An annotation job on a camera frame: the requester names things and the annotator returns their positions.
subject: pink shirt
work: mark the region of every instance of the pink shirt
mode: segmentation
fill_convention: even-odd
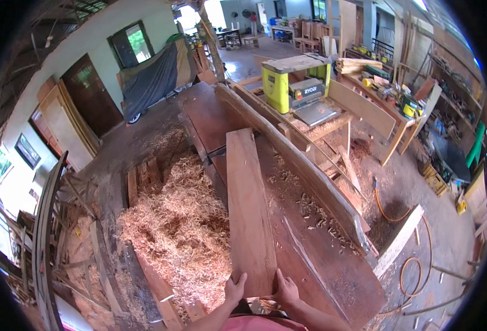
[[[290,319],[267,315],[244,315],[231,317],[223,324],[220,331],[305,331],[306,328]]]

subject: orange air hose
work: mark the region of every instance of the orange air hose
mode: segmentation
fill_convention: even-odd
[[[379,202],[379,191],[377,188],[377,179],[375,179],[375,183],[376,183],[376,187],[375,187],[376,202],[377,202],[377,205],[379,207],[379,211],[381,212],[381,215],[383,215],[383,217],[389,222],[399,222],[399,221],[403,220],[411,212],[412,207],[409,208],[409,210],[405,213],[405,215],[403,215],[399,219],[392,219],[392,218],[387,217],[385,215],[385,213],[383,212],[383,208],[381,207],[381,203]],[[423,219],[423,222],[425,223],[425,227],[427,228],[427,235],[429,236],[430,261],[429,261],[429,271],[427,272],[427,278],[425,279],[425,282],[423,283],[422,287],[419,288],[419,284],[422,281],[422,264],[420,263],[418,258],[409,257],[405,261],[405,263],[403,263],[401,273],[399,274],[399,287],[400,287],[402,293],[407,297],[407,300],[405,302],[403,302],[401,306],[396,307],[390,311],[386,311],[385,313],[380,313],[380,314],[378,314],[378,316],[387,316],[387,315],[390,315],[390,314],[393,314],[393,313],[400,311],[403,306],[405,306],[406,304],[408,304],[412,300],[413,297],[417,297],[418,295],[420,295],[423,292],[423,290],[425,289],[425,286],[427,285],[427,282],[429,281],[429,278],[431,277],[431,269],[432,269],[432,264],[433,264],[433,242],[432,242],[432,238],[431,238],[431,229],[429,228],[429,223],[427,222],[427,219],[425,218],[424,215],[422,215],[422,219]],[[407,293],[407,291],[403,287],[403,272],[405,271],[405,267],[407,266],[407,264],[410,261],[416,261],[416,263],[418,264],[419,275],[418,275],[418,282],[416,283],[416,287],[414,288],[414,291],[412,291],[412,293]]]

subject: car tire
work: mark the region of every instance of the car tire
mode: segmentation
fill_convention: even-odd
[[[141,118],[141,113],[138,113],[131,121],[129,121],[128,123],[129,124],[133,124],[135,122],[137,122],[139,120],[139,118]]]

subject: yellow thickness planer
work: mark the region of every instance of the yellow thickness planer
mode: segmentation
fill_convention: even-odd
[[[328,96],[331,62],[314,53],[262,63],[263,92],[280,114],[315,126],[338,114],[322,102]]]

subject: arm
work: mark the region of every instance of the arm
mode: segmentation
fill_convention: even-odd
[[[243,298],[243,286],[246,280],[246,273],[240,276],[236,284],[229,278],[225,283],[225,302],[207,316],[189,324],[184,331],[217,331],[221,329],[240,299]]]
[[[278,292],[264,299],[277,301],[287,315],[310,331],[350,331],[350,327],[337,316],[319,311],[300,300],[298,288],[290,277],[277,269]]]

